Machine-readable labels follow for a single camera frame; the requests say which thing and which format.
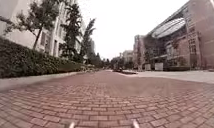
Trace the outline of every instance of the brick pavement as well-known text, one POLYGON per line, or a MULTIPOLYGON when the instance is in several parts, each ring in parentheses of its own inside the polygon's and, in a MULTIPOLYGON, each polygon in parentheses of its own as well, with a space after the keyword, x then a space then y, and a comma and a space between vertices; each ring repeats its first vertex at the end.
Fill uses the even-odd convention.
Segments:
POLYGON ((214 128, 214 85, 107 71, 0 93, 0 128, 214 128))

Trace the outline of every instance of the green shrub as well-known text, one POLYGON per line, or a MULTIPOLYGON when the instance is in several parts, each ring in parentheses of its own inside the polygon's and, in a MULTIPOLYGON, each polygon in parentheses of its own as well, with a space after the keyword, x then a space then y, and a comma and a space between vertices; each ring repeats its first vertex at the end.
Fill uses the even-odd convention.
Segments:
POLYGON ((80 71, 81 64, 52 57, 0 37, 0 78, 80 71))
POLYGON ((167 67, 164 71, 189 71, 190 67, 167 67))

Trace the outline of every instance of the overcast sky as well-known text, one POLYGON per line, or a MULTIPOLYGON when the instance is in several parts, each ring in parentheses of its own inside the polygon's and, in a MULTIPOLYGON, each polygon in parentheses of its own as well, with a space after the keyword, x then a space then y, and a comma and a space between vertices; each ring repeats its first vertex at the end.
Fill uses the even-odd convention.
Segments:
POLYGON ((188 0, 78 0, 85 23, 96 18, 95 51, 113 58, 132 50, 134 36, 145 35, 188 0))

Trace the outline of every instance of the curved glass roof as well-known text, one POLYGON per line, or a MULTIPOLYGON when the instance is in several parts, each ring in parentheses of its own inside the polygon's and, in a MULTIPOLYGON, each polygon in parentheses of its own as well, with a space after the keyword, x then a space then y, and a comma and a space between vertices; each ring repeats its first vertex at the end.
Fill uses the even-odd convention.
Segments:
POLYGON ((172 21, 169 21, 168 23, 165 23, 161 27, 157 28, 153 32, 152 37, 161 38, 161 37, 168 36, 178 31, 179 29, 181 29, 185 24, 186 24, 186 21, 184 18, 174 19, 172 21))

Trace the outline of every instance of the building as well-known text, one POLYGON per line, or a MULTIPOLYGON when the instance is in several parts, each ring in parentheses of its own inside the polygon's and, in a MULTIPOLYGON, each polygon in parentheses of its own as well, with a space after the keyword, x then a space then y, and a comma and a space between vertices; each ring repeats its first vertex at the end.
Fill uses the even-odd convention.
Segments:
POLYGON ((133 63, 134 68, 138 70, 143 69, 144 61, 144 52, 145 52, 145 46, 144 46, 144 38, 143 35, 136 35, 135 36, 135 43, 133 46, 133 63))
MULTIPOLYGON (((16 15, 19 12, 27 14, 31 2, 32 0, 0 0, 0 16, 16 22, 16 15)), ((71 4, 77 3, 76 0, 69 0, 69 2, 71 2, 71 4)), ((66 9, 64 3, 60 4, 59 10, 60 15, 56 18, 54 29, 52 31, 43 30, 36 47, 37 51, 47 53, 55 57, 60 56, 59 45, 61 43, 65 43, 63 40, 65 31, 62 27, 60 27, 61 24, 65 23, 66 19, 66 9)), ((6 24, 0 21, 0 36, 3 35, 5 28, 6 24)), ((82 33, 85 31, 84 22, 82 22, 81 31, 82 33)), ((35 41, 35 36, 28 31, 19 32, 16 30, 7 34, 5 37, 31 49, 35 41)), ((76 42, 75 48, 79 52, 81 49, 80 44, 76 42)))
POLYGON ((139 57, 147 70, 214 68, 214 0, 190 0, 149 32, 143 45, 139 57))
POLYGON ((124 51, 122 53, 122 57, 123 57, 125 63, 133 61, 133 51, 132 50, 126 50, 126 51, 124 51))
POLYGON ((92 50, 92 53, 95 53, 95 41, 94 40, 91 41, 91 50, 92 50))

